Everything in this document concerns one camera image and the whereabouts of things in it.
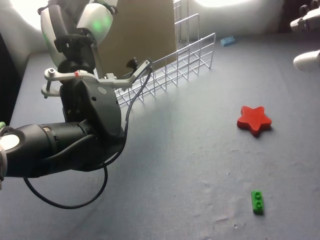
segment blue block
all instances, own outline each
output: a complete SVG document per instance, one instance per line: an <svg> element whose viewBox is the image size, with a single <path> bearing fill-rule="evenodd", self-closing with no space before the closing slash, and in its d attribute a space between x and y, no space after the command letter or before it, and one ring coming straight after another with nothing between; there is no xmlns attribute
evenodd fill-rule
<svg viewBox="0 0 320 240"><path fill-rule="evenodd" d="M231 44L234 44L236 42L235 38L233 36L228 36L228 37L225 37L224 39L221 39L221 45L223 47L225 46L229 46Z"/></svg>

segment gray tablecloth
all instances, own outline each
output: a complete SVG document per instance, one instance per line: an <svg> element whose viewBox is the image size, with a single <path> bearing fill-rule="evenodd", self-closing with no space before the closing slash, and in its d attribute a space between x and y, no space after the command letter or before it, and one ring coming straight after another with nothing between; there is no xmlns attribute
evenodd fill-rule
<svg viewBox="0 0 320 240"><path fill-rule="evenodd" d="M320 79L293 66L319 37L267 35L217 42L212 69L134 105L126 148L93 204L62 210L22 179L0 191L2 240L317 240L320 236ZM11 125L62 122L43 99L47 54L33 55ZM242 106L264 106L272 130L237 128ZM63 172L31 182L62 204L89 200L103 172ZM252 212L263 192L265 216Z"/></svg>

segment green block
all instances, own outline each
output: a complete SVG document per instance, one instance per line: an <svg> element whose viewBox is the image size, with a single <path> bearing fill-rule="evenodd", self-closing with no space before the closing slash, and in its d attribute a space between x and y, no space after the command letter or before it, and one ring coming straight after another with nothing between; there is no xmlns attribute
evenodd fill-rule
<svg viewBox="0 0 320 240"><path fill-rule="evenodd" d="M4 128L6 124L3 121L0 121L0 129Z"/></svg>
<svg viewBox="0 0 320 240"><path fill-rule="evenodd" d="M264 198L262 197L262 192L252 191L251 199L252 199L252 209L254 214L263 215L265 206L264 206Z"/></svg>

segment star-shaped block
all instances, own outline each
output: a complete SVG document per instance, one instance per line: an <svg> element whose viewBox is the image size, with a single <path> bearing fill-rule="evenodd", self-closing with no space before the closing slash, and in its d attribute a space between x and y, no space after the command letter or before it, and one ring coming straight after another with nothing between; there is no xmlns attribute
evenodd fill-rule
<svg viewBox="0 0 320 240"><path fill-rule="evenodd" d="M261 131L271 127L272 121L265 115L265 108L263 106L257 108L243 106L241 108L241 115L236 125L241 129L250 130L255 137L257 137Z"/></svg>

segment silver wire mesh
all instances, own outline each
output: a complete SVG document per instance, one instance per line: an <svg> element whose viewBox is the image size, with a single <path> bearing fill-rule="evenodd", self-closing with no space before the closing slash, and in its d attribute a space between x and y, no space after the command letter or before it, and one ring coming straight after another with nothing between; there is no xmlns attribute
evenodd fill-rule
<svg viewBox="0 0 320 240"><path fill-rule="evenodd" d="M145 95L151 93L153 96L156 96L157 90L162 89L166 91L168 84L173 83L178 85L180 79L188 80L191 74L198 75L202 66L206 66L209 69L212 66L216 34L212 33L200 39L199 14L181 19L182 0L175 0L173 5L177 51L153 62L152 68L156 70L153 71L147 85L139 95L139 99L142 102L144 102ZM190 43L190 21L196 21L195 26L197 26L198 39L192 43ZM182 39L183 31L185 33L185 39ZM142 76L133 84L132 88L128 88L126 91L121 89L115 90L120 106L130 104L132 98L140 90L146 78L147 75Z"/></svg>

